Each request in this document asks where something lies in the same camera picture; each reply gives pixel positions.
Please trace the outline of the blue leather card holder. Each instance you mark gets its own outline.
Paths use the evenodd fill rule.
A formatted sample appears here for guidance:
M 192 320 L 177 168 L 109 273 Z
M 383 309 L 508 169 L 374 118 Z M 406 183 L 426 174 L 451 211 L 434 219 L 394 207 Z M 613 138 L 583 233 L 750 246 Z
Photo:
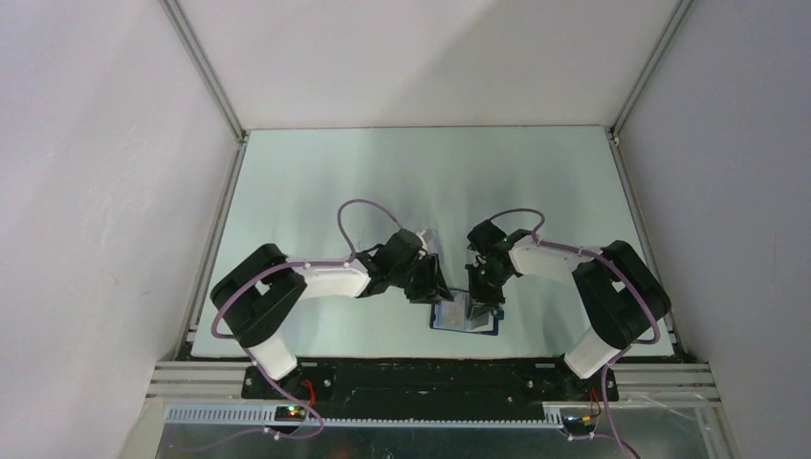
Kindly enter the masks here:
M 504 311 L 501 308 L 501 313 L 495 320 L 490 320 L 489 322 L 470 322 L 467 319 L 467 329 L 465 331 L 451 331 L 451 330 L 442 330 L 437 329 L 433 326 L 434 321 L 434 313 L 435 307 L 441 302 L 451 302 L 456 303 L 459 306 L 465 306 L 465 314 L 467 318 L 467 307 L 471 304 L 470 300 L 470 293 L 463 290 L 451 289 L 453 293 L 453 300 L 452 301 L 440 301 L 431 306 L 431 314 L 429 320 L 429 328 L 432 330 L 439 330 L 439 331 L 447 331 L 447 332 L 454 332 L 454 333 L 462 333 L 468 335 L 479 335 L 479 336 L 497 336 L 499 334 L 499 325 L 500 322 L 504 319 Z

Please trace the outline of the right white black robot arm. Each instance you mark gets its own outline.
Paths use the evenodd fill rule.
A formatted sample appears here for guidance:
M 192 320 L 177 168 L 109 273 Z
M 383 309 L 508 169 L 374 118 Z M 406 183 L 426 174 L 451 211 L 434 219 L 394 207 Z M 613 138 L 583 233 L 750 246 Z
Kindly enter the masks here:
M 659 322 L 671 309 L 669 296 L 625 241 L 571 246 L 526 229 L 508 234 L 490 220 L 476 225 L 468 241 L 474 253 L 466 267 L 470 319 L 504 305 L 503 288 L 512 278 L 542 277 L 577 290 L 589 327 L 561 357 L 556 385 L 565 398 L 583 398 L 595 385 L 594 374 L 632 346 L 661 340 Z

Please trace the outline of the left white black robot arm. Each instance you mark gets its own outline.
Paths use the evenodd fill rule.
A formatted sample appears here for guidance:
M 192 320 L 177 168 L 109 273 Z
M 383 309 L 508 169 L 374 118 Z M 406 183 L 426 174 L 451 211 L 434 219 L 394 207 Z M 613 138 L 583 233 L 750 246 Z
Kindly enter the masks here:
M 279 398 L 291 398 L 302 386 L 297 358 L 280 328 L 298 302 L 342 296 L 366 298 L 390 288 L 403 291 L 414 304 L 452 300 L 440 257 L 423 234 L 399 229 L 382 244 L 347 260 L 293 259 L 275 244 L 264 244 L 214 285 L 209 299 L 217 313 L 211 332 L 230 337 L 266 375 L 265 384 Z

